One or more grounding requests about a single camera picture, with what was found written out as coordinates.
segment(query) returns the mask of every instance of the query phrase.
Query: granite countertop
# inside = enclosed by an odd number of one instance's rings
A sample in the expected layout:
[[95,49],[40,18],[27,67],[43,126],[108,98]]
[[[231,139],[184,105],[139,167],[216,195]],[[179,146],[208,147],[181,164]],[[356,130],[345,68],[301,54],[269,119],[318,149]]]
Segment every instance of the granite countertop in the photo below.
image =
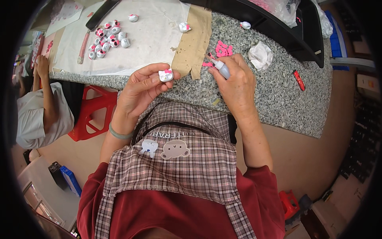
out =
[[[314,138],[320,138],[324,129],[332,91],[332,66],[329,63],[331,47],[324,40],[324,68],[315,62],[299,62],[277,42],[257,32],[244,30],[238,20],[212,12],[212,34],[207,52],[215,54],[218,40],[233,46],[233,53],[241,53],[256,75],[255,104],[260,121]],[[262,41],[273,51],[273,61],[265,71],[256,71],[248,60],[249,49]],[[297,70],[304,84],[301,91],[292,71]],[[84,76],[68,72],[50,73],[50,78],[102,87],[123,89],[128,76]],[[218,86],[207,67],[201,69],[201,79],[191,75],[175,81],[173,89],[161,98],[230,113]]]

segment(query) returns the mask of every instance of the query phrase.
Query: red shirt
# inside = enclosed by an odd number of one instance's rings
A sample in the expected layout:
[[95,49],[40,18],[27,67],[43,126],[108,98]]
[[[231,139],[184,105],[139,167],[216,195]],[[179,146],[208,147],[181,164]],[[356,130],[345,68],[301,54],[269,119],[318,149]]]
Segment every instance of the red shirt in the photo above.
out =
[[[77,224],[81,237],[94,238],[98,208],[108,164],[89,175],[79,202]],[[258,239],[283,238],[284,210],[277,193],[276,175],[268,166],[236,169],[243,208]],[[114,199],[110,239],[133,238],[148,228],[163,228],[186,238],[237,238],[224,205],[180,193],[127,190]]]

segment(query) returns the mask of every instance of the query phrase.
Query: apron strap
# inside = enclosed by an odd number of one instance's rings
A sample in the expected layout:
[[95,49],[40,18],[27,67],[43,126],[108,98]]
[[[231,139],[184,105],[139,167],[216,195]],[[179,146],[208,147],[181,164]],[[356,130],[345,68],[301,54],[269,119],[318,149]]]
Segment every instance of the apron strap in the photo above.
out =
[[252,229],[252,225],[249,222],[240,200],[227,203],[225,209],[227,210],[238,239],[256,239],[255,232]]
[[114,197],[102,196],[95,221],[94,239],[108,239],[112,219]]

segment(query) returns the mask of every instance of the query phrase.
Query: bracelet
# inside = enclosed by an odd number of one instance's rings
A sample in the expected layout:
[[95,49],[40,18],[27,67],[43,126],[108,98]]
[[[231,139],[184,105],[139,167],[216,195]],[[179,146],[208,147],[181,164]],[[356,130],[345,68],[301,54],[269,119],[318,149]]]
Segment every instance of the bracelet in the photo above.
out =
[[115,137],[115,138],[118,138],[120,140],[127,140],[129,138],[131,138],[134,134],[134,131],[129,133],[128,135],[121,135],[121,134],[118,134],[117,132],[115,132],[112,128],[112,123],[110,122],[109,124],[109,131],[110,133]]

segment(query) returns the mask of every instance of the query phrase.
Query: red plastic stool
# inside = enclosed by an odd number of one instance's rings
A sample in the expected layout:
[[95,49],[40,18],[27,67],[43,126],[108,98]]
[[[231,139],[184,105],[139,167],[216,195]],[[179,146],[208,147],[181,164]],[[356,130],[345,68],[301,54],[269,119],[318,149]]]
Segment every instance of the red plastic stool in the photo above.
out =
[[278,193],[278,196],[280,197],[281,204],[284,208],[285,220],[291,218],[300,210],[300,206],[298,205],[292,190],[290,190],[289,193],[281,191]]
[[[87,92],[93,89],[100,93],[102,96],[93,99],[86,99]],[[114,106],[117,104],[117,92],[109,92],[98,86],[87,86],[84,88],[84,94],[82,96],[81,112],[77,124],[74,126],[68,135],[74,140],[87,140],[99,134],[102,134],[109,130],[109,124],[112,120],[112,114]],[[92,118],[90,114],[96,110],[106,108],[105,123],[103,129],[99,130],[94,125],[89,123]],[[94,133],[88,133],[86,126],[89,126]]]

